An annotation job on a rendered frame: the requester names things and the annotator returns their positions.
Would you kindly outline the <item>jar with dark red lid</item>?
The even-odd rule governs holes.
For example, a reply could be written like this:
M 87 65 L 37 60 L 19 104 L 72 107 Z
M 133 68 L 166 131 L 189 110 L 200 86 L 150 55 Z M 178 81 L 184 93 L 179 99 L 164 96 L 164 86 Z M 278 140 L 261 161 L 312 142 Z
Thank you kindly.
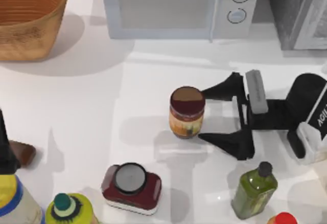
M 192 86 L 182 86 L 170 96 L 169 126 L 177 137 L 188 139 L 196 136 L 202 127 L 205 98 Z

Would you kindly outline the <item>green bottle with black cap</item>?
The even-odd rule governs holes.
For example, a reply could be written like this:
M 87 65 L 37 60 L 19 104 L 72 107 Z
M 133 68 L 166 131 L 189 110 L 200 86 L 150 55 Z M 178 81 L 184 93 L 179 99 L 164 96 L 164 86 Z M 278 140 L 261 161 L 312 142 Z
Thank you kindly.
M 240 177 L 231 206 L 238 219 L 244 220 L 263 212 L 268 201 L 278 188 L 269 162 L 260 162 L 257 168 Z

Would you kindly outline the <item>pale microwave oven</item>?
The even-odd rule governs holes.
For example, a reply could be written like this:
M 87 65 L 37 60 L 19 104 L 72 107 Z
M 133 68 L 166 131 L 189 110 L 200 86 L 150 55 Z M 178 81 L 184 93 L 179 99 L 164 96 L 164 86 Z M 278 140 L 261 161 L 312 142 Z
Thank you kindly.
M 233 0 L 219 0 L 214 40 L 228 38 L 242 38 L 248 35 L 257 0 L 235 3 Z M 246 19 L 239 24 L 231 24 L 227 20 L 229 11 L 242 8 L 247 12 Z

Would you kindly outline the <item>bottle with red cap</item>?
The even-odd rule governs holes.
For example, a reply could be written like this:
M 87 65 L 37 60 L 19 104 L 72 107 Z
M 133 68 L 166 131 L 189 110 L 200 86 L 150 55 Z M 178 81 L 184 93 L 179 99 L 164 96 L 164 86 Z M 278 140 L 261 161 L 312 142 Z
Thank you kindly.
M 280 212 L 271 217 L 267 224 L 298 224 L 298 222 L 289 212 Z

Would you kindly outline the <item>microwave oven door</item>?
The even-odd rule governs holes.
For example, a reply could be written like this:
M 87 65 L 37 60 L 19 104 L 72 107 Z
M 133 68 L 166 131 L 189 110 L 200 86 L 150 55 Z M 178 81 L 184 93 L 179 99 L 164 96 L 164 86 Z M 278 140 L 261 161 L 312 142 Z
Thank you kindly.
M 214 0 L 104 0 L 113 39 L 208 39 Z

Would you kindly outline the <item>pale grey cabinet door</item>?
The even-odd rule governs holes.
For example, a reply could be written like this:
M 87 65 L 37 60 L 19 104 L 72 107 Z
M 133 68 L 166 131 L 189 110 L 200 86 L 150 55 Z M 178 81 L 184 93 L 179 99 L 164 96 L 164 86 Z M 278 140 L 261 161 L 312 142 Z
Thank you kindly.
M 327 50 L 327 0 L 303 0 L 298 20 L 297 50 Z

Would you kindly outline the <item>dark red bottle grey cap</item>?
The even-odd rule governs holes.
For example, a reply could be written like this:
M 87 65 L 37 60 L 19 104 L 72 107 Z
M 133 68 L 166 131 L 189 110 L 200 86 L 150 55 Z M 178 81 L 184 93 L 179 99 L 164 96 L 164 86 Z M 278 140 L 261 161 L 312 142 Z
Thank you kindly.
M 161 178 L 156 173 L 132 162 L 110 166 L 101 184 L 108 205 L 143 215 L 157 211 L 161 189 Z

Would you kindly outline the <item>yellow-green bottle with teal cap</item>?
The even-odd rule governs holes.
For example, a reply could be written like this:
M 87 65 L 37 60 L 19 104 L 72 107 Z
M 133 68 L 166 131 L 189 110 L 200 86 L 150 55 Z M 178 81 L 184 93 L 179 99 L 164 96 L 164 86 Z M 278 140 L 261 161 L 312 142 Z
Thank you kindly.
M 45 212 L 45 224 L 100 224 L 89 199 L 80 193 L 58 193 Z

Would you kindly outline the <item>brown woven basket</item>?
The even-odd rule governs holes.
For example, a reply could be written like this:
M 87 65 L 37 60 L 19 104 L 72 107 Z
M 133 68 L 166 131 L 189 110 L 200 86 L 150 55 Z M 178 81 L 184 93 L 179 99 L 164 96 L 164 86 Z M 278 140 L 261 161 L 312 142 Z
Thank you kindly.
M 67 0 L 0 0 L 0 61 L 47 57 Z

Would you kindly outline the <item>brown coaster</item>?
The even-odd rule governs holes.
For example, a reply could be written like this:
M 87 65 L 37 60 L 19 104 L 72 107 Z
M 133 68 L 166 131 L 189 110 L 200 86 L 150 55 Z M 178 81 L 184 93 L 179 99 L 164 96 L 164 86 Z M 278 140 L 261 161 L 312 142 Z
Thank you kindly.
M 29 167 L 36 155 L 36 148 L 30 144 L 13 140 L 10 140 L 9 144 L 16 158 L 19 160 L 21 168 Z

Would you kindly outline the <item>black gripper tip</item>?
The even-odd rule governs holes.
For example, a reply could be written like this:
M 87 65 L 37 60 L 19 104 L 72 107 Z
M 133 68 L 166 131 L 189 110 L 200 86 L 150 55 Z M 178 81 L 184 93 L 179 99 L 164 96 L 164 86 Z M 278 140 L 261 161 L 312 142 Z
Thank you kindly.
M 0 175 L 15 174 L 21 167 L 7 136 L 3 112 L 0 109 Z

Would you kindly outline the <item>yellow and blue bottle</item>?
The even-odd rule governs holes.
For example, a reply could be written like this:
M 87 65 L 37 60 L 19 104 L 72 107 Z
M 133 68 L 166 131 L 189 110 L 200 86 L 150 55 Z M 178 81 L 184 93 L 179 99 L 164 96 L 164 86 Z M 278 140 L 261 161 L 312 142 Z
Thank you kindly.
M 0 175 L 0 224 L 45 224 L 44 211 L 15 175 Z

